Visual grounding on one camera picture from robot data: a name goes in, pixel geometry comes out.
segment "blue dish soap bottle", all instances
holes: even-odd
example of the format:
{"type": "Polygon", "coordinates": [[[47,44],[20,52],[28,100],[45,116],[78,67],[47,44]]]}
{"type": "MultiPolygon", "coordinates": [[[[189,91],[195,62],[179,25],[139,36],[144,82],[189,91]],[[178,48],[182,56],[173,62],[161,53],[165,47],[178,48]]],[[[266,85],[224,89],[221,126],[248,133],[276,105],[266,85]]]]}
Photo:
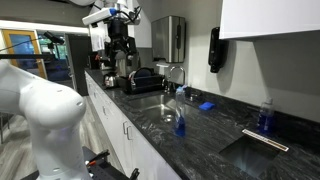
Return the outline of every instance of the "blue dish soap bottle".
{"type": "Polygon", "coordinates": [[[177,136],[185,136],[185,92],[183,87],[176,90],[176,114],[174,132],[177,136]]]}
{"type": "Polygon", "coordinates": [[[261,104],[258,120],[258,130],[260,133],[267,134],[272,132],[273,130],[274,110],[272,103],[272,98],[268,98],[265,102],[261,104]]]}

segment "kitchen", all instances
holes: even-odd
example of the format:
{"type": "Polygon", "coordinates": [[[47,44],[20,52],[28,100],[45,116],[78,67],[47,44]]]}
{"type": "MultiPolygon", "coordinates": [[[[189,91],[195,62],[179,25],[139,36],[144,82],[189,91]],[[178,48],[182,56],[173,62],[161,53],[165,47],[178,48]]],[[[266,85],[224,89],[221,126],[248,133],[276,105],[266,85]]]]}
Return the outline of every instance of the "kitchen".
{"type": "MultiPolygon", "coordinates": [[[[208,118],[208,121],[216,120],[213,117],[216,116],[216,113],[219,112],[219,107],[221,104],[218,99],[222,99],[227,102],[227,104],[230,106],[230,109],[233,109],[233,104],[240,104],[239,107],[246,106],[246,104],[242,104],[241,102],[248,103],[255,107],[258,107],[261,105],[263,101],[266,100],[267,97],[272,97],[274,99],[274,106],[277,111],[290,114],[293,116],[297,116],[303,119],[309,120],[312,124],[312,126],[306,125],[304,123],[300,123],[300,121],[295,121],[296,118],[287,118],[281,122],[283,123],[282,127],[285,127],[287,131],[284,131],[287,134],[281,134],[283,132],[279,132],[281,134],[280,138],[277,137],[276,141],[281,142],[281,144],[289,146],[289,151],[287,153],[281,152],[278,155],[278,160],[273,162],[273,165],[271,165],[269,168],[271,170],[267,170],[259,176],[261,179],[318,179],[319,178],[319,169],[317,167],[317,162],[319,162],[319,156],[317,156],[317,146],[314,148],[311,148],[313,144],[317,145],[316,137],[319,137],[319,130],[317,130],[316,126],[318,127],[318,116],[317,112],[319,110],[319,106],[317,106],[317,103],[319,102],[319,85],[316,83],[316,78],[318,77],[318,71],[317,67],[319,67],[319,62],[317,61],[317,57],[319,57],[319,51],[317,50],[317,45],[319,44],[318,39],[318,32],[300,32],[300,33],[293,33],[293,34],[285,34],[285,35],[274,35],[274,36],[262,36],[262,37],[255,37],[255,38],[246,38],[246,39],[237,39],[235,41],[230,41],[229,43],[229,50],[228,50],[228,58],[226,61],[225,66],[220,69],[220,72],[217,74],[210,73],[210,66],[208,65],[208,53],[209,53],[209,44],[210,44],[210,33],[211,29],[214,27],[217,27],[221,23],[221,14],[222,12],[222,1],[201,1],[201,2],[194,2],[194,1],[184,1],[183,5],[181,5],[180,1],[138,1],[138,3],[144,7],[143,13],[145,13],[145,16],[148,17],[149,22],[152,22],[154,20],[157,20],[159,18],[168,16],[168,15],[176,15],[180,17],[186,18],[187,22],[187,35],[186,35],[186,58],[184,60],[184,63],[181,64],[184,69],[186,70],[186,79],[188,82],[188,86],[191,86],[195,89],[199,89],[205,92],[210,92],[216,95],[222,95],[221,96],[215,96],[215,95],[208,95],[211,97],[211,102],[217,104],[217,107],[208,114],[212,118],[208,118],[206,116],[206,112],[200,112],[199,117],[202,119],[208,118]],[[294,136],[294,134],[300,135],[300,138],[298,140],[298,137],[294,136]],[[301,154],[296,154],[298,151],[296,148],[306,148],[301,149],[303,152],[314,152],[310,153],[305,156],[305,160],[301,160],[303,162],[307,162],[310,158],[310,163],[314,164],[312,165],[313,168],[311,168],[309,165],[298,167],[298,169],[294,170],[283,170],[281,168],[286,167],[292,167],[295,165],[287,164],[287,161],[282,161],[284,164],[281,164],[279,161],[280,159],[287,157],[289,158],[291,156],[300,156],[301,154]]],[[[135,27],[137,29],[139,28],[148,28],[147,26],[137,26],[135,27]]],[[[140,34],[139,38],[139,32],[141,31],[135,31],[136,33],[136,41],[138,50],[139,48],[139,41],[143,41],[142,44],[145,44],[144,46],[141,46],[143,53],[140,52],[141,57],[143,56],[149,56],[152,58],[152,51],[151,51],[151,31],[149,31],[150,38],[145,38],[145,33],[142,35],[140,34]]],[[[96,84],[102,82],[102,77],[98,77],[95,75],[94,72],[91,74],[88,73],[88,75],[91,76],[91,80],[93,82],[96,82],[96,84]]],[[[173,78],[177,77],[180,74],[173,74],[173,78]]],[[[181,81],[182,76],[180,79],[172,79],[172,81],[175,82],[182,82],[181,81]]],[[[149,133],[144,132],[145,129],[143,129],[141,124],[134,123],[135,120],[139,122],[139,119],[136,119],[136,117],[132,117],[133,113],[130,112],[130,106],[125,106],[124,102],[127,102],[127,100],[135,99],[137,96],[131,96],[127,97],[125,94],[110,90],[105,91],[105,93],[108,96],[108,102],[113,103],[117,105],[115,108],[115,111],[118,110],[119,114],[122,112],[125,117],[132,121],[133,128],[137,128],[138,131],[141,131],[142,129],[142,135],[144,138],[146,138],[147,142],[152,144],[152,148],[155,148],[156,153],[160,153],[159,158],[164,158],[165,161],[168,159],[174,159],[171,156],[175,157],[174,155],[179,155],[179,152],[177,154],[173,154],[173,150],[171,149],[161,149],[157,148],[159,145],[159,141],[156,141],[152,136],[146,137],[149,135],[149,133]]],[[[228,112],[229,106],[223,106],[222,108],[226,108],[225,111],[228,112]]],[[[245,117],[247,110],[243,110],[244,112],[237,111],[237,114],[239,114],[240,117],[245,117]]],[[[214,154],[214,152],[219,153],[222,149],[227,147],[229,144],[232,144],[233,141],[236,141],[238,138],[240,138],[242,134],[242,130],[247,127],[253,127],[257,123],[257,119],[253,118],[255,113],[252,113],[253,117],[248,118],[246,121],[241,121],[238,119],[239,117],[232,116],[229,112],[227,114],[227,117],[225,120],[219,119],[215,124],[203,124],[203,126],[208,125],[208,129],[204,129],[205,127],[200,126],[199,128],[207,134],[204,133],[203,138],[201,139],[208,139],[206,135],[211,134],[212,137],[215,137],[217,141],[221,141],[220,145],[212,145],[210,146],[211,155],[213,154],[214,157],[222,158],[222,156],[214,154]],[[226,123],[228,126],[221,127],[223,123],[226,123]],[[223,129],[230,128],[232,132],[223,131],[223,129]]],[[[201,164],[202,162],[190,162],[192,160],[197,161],[197,159],[191,158],[190,161],[188,161],[188,158],[185,158],[188,164],[179,164],[177,160],[172,160],[174,162],[163,162],[164,164],[168,163],[169,166],[175,171],[174,173],[179,174],[180,178],[185,179],[208,179],[208,177],[211,178],[218,178],[218,179],[244,179],[244,178],[250,178],[251,176],[246,175],[243,171],[240,169],[237,169],[235,166],[233,166],[231,163],[225,163],[223,164],[221,169],[215,169],[212,168],[210,170],[195,170],[197,169],[196,165],[201,164]],[[213,176],[212,174],[209,174],[210,171],[213,171],[212,173],[216,173],[217,176],[213,176]]],[[[207,167],[211,167],[214,164],[208,163],[205,164],[207,167]]]]}

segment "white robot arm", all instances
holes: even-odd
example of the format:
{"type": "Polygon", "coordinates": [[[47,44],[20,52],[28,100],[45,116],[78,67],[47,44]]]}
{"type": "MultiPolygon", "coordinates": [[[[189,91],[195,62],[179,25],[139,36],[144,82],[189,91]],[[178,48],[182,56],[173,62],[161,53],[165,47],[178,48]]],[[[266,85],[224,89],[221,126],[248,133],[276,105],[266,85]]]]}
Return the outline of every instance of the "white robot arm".
{"type": "Polygon", "coordinates": [[[0,111],[24,116],[29,124],[38,180],[89,180],[79,122],[86,104],[73,89],[0,61],[0,111]]]}

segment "kitchen counter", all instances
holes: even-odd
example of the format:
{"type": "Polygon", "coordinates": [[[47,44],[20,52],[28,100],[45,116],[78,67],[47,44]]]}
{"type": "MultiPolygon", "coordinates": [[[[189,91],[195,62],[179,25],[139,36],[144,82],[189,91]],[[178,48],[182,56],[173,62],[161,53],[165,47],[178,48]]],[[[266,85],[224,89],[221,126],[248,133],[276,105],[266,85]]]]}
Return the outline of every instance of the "kitchen counter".
{"type": "MultiPolygon", "coordinates": [[[[105,89],[100,70],[87,69],[86,72],[105,89]]],[[[132,99],[163,94],[163,91],[127,95],[115,88],[104,92],[182,179],[320,179],[320,126],[317,123],[291,120],[287,128],[279,128],[277,133],[269,135],[268,138],[290,149],[279,152],[258,177],[252,177],[219,152],[244,136],[243,129],[256,132],[256,107],[204,93],[203,98],[215,103],[216,107],[201,111],[197,108],[199,102],[187,101],[195,109],[188,112],[186,136],[181,138],[174,135],[168,124],[150,121],[128,103],[132,99]]],[[[278,124],[285,126],[289,123],[288,118],[279,116],[278,124]]]]}

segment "kitchen sink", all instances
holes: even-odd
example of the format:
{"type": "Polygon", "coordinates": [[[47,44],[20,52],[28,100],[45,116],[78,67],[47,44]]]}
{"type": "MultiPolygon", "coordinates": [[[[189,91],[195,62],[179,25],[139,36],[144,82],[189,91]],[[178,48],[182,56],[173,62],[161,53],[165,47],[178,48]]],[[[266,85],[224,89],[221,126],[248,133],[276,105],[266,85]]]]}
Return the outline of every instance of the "kitchen sink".
{"type": "Polygon", "coordinates": [[[261,141],[243,136],[220,152],[233,165],[258,177],[279,154],[279,150],[261,141]]]}
{"type": "MultiPolygon", "coordinates": [[[[176,101],[172,97],[156,95],[134,99],[129,103],[133,108],[140,110],[151,120],[161,120],[164,122],[171,122],[174,120],[176,101]]],[[[185,108],[185,112],[190,112],[193,107],[185,105],[185,108]]]]}

